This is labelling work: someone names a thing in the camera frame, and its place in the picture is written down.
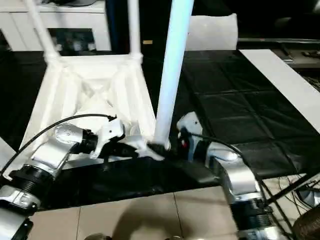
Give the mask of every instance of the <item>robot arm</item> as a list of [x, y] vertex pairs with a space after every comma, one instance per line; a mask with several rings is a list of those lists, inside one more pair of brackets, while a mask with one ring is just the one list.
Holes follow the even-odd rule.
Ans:
[[177, 123], [180, 154], [189, 161], [200, 160], [219, 178], [225, 198], [238, 228], [240, 240], [280, 240], [283, 238], [273, 225], [272, 209], [265, 205], [260, 186], [242, 157], [220, 142], [203, 141], [202, 127], [194, 112]]
[[0, 240], [25, 240], [33, 227], [33, 215], [60, 174], [70, 154], [90, 153], [97, 158], [111, 139], [124, 135], [117, 118], [104, 125], [98, 135], [72, 124], [55, 128], [54, 136], [40, 145], [21, 169], [0, 188]]

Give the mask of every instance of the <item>cable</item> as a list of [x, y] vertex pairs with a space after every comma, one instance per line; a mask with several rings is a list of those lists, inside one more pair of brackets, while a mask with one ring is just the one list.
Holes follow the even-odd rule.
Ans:
[[62, 124], [64, 122], [70, 121], [72, 119], [79, 119], [79, 118], [85, 118], [85, 117], [103, 117], [103, 118], [108, 118], [109, 121], [114, 120], [116, 117], [109, 116], [106, 114], [99, 114], [99, 113], [89, 113], [89, 114], [81, 114], [81, 115], [75, 115], [75, 116], [70, 116], [67, 118], [64, 118], [60, 121], [56, 121], [55, 123], [51, 124], [50, 126], [47, 126], [45, 129], [40, 131], [37, 135], [35, 135], [33, 138], [31, 138], [25, 145], [23, 145], [14, 155], [13, 157], [10, 158], [10, 160], [4, 165], [4, 167], [0, 171], [0, 176], [3, 176], [9, 165], [22, 153], [23, 150], [25, 150], [30, 144], [32, 144], [38, 137], [40, 137], [42, 134], [45, 132], [49, 131], [53, 127]]
[[[278, 177], [278, 187], [279, 187], [279, 190], [282, 191], [281, 184], [280, 184], [280, 177]], [[301, 212], [300, 212], [299, 207], [302, 208], [302, 209], [305, 210], [305, 211], [308, 211], [308, 210], [309, 210], [309, 209], [307, 209], [305, 206], [301, 206], [301, 205], [299, 205], [299, 204], [297, 203], [296, 197], [295, 197], [295, 195], [294, 195], [293, 192], [291, 192], [291, 195], [292, 195], [292, 199], [293, 199], [293, 200], [291, 200], [288, 196], [285, 196], [285, 198], [288, 199], [290, 202], [292, 202], [292, 203], [295, 205], [295, 207], [296, 207], [296, 209], [297, 209], [297, 211], [298, 211], [298, 213], [299, 213], [300, 216], [301, 216], [302, 214], [301, 214]]]
[[[229, 147], [230, 149], [232, 149], [235, 153], [237, 153], [238, 155], [240, 155], [240, 157], [242, 158], [243, 162], [245, 162], [249, 167], [250, 169], [252, 170], [252, 173], [253, 175], [255, 176], [256, 180], [259, 182], [259, 184], [261, 184], [263, 186], [263, 188], [267, 191], [267, 193], [269, 194], [270, 197], [273, 197], [273, 194], [271, 193], [270, 189], [267, 187], [267, 185], [263, 182], [263, 180], [260, 178], [260, 176], [258, 176], [254, 171], [253, 171], [253, 168], [250, 166], [249, 162], [246, 160], [245, 156], [243, 155], [243, 153], [237, 149], [235, 146], [229, 144], [229, 143], [226, 143], [220, 139], [217, 139], [215, 137], [211, 137], [211, 136], [204, 136], [204, 135], [201, 135], [201, 134], [196, 134], [196, 133], [191, 133], [189, 132], [188, 133], [189, 135], [191, 136], [195, 136], [195, 137], [199, 137], [199, 138], [202, 138], [202, 139], [207, 139], [207, 140], [210, 140], [210, 141], [213, 141], [213, 142], [216, 142], [216, 143], [220, 143], [220, 144], [223, 144], [223, 145], [226, 145], [227, 147]], [[287, 215], [285, 214], [285, 212], [283, 211], [283, 209], [281, 208], [281, 206], [279, 205], [279, 203], [276, 201], [274, 202], [276, 208], [278, 209], [278, 211], [280, 212], [283, 220], [285, 221], [285, 223], [287, 224], [287, 226], [289, 227], [290, 231], [292, 232], [293, 234], [293, 239], [297, 239], [296, 236], [294, 235], [294, 231], [293, 231], [293, 227], [287, 217]], [[287, 239], [290, 239], [288, 237], [289, 233], [287, 232], [283, 232], [283, 234], [287, 237]]]

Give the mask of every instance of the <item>tile floor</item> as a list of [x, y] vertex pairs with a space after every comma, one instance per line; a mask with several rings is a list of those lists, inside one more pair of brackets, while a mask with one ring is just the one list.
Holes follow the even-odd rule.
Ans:
[[[273, 193], [278, 180], [266, 180]], [[289, 219], [298, 212], [280, 200]], [[37, 213], [29, 240], [84, 240], [103, 233], [114, 240], [236, 240], [236, 226], [221, 187], [208, 187]]]

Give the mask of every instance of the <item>white pole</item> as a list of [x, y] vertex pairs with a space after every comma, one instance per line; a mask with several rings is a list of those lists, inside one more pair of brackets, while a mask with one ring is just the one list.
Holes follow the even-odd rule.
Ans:
[[154, 141], [168, 144], [194, 0], [173, 0], [162, 70]]
[[39, 35], [42, 47], [44, 48], [45, 60], [48, 61], [52, 58], [58, 58], [60, 55], [56, 52], [51, 36], [47, 28], [44, 26], [42, 19], [40, 18], [35, 1], [24, 0], [24, 2], [28, 8], [34, 27]]
[[140, 50], [140, 17], [139, 17], [139, 0], [128, 1], [128, 19], [130, 35], [130, 54], [134, 58], [142, 59]]

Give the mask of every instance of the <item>black tabletop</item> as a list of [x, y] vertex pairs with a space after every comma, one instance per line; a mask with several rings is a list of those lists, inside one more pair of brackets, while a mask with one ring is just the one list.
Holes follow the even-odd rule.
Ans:
[[[1, 58], [0, 137], [15, 150], [45, 73], [42, 54], [9, 52]], [[143, 60], [155, 112], [162, 67], [160, 57]], [[190, 111], [197, 113], [205, 135], [235, 145], [263, 178], [304, 173], [320, 164], [319, 134], [238, 51], [185, 53], [170, 132], [173, 147], [175, 125]], [[199, 183], [170, 159], [139, 158], [62, 171], [44, 207], [65, 208], [216, 184]]]

